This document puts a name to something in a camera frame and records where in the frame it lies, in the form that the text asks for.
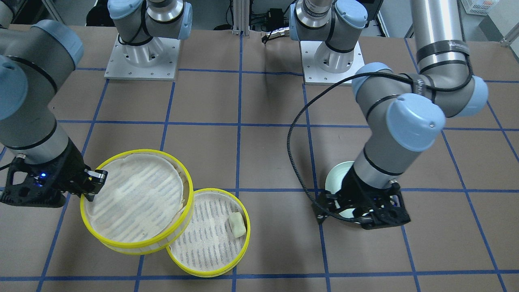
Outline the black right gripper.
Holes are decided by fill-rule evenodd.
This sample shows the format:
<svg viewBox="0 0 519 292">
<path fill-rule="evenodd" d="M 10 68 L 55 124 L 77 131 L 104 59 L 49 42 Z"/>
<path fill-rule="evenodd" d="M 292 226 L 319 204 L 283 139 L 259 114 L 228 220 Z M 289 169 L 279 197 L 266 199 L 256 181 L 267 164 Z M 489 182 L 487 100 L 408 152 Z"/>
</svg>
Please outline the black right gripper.
<svg viewBox="0 0 519 292">
<path fill-rule="evenodd" d="M 88 202 L 93 202 L 109 175 L 106 170 L 91 170 L 71 140 L 51 161 L 34 165 L 16 157 L 6 167 L 6 185 L 0 201 L 24 207 L 62 207 L 65 192 L 84 195 Z"/>
</svg>

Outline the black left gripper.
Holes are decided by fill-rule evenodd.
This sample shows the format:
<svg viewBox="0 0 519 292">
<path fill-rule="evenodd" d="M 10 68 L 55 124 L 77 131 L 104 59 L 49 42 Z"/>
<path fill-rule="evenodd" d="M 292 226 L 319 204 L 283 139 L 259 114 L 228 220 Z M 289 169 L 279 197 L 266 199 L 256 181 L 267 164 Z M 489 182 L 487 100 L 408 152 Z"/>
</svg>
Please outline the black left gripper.
<svg viewBox="0 0 519 292">
<path fill-rule="evenodd" d="M 365 230 L 399 227 L 410 222 L 401 188 L 396 180 L 387 189 L 364 183 L 352 164 L 338 164 L 326 177 L 326 189 L 312 203 L 318 224 L 328 217 L 357 223 Z"/>
</svg>

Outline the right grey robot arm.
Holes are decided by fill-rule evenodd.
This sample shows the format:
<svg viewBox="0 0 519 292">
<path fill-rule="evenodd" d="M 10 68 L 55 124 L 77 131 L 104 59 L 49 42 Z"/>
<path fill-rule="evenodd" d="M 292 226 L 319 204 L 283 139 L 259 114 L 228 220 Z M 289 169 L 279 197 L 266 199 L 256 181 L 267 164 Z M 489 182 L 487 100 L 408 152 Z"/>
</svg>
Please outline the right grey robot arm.
<svg viewBox="0 0 519 292">
<path fill-rule="evenodd" d="M 109 0 L 118 37 L 106 67 L 109 79 L 174 80 L 180 40 L 193 22 L 185 0 Z M 13 160 L 1 202 L 62 207 L 65 192 L 92 202 L 107 181 L 105 170 L 87 166 L 48 104 L 85 50 L 69 27 L 41 20 L 27 31 L 1 28 L 1 144 Z"/>
</svg>

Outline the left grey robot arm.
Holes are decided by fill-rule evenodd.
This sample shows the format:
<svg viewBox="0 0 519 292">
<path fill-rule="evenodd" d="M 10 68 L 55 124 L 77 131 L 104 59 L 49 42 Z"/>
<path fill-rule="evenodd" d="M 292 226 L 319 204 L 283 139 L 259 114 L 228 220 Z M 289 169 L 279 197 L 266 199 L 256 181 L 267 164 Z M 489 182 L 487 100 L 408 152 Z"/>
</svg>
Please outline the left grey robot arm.
<svg viewBox="0 0 519 292">
<path fill-rule="evenodd" d="M 332 168 L 326 190 L 306 192 L 317 223 L 334 217 L 363 229 L 410 222 L 398 183 L 434 144 L 447 118 L 475 115 L 486 105 L 488 86 L 474 75 L 456 0 L 412 0 L 418 73 L 395 74 L 373 62 L 330 86 L 352 82 L 354 98 L 371 137 L 353 163 Z"/>
</svg>

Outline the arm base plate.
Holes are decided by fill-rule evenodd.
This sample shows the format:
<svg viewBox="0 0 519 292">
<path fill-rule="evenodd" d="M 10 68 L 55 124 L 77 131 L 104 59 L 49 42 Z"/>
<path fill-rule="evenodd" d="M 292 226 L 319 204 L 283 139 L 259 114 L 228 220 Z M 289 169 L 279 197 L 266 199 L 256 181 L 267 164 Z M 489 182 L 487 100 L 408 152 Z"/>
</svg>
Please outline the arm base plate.
<svg viewBox="0 0 519 292">
<path fill-rule="evenodd" d="M 347 53 L 332 51 L 323 41 L 300 41 L 304 84 L 332 85 L 365 65 L 359 42 Z"/>
<path fill-rule="evenodd" d="M 180 55 L 179 39 L 154 37 L 141 46 L 115 40 L 104 77 L 134 81 L 175 81 Z"/>
</svg>

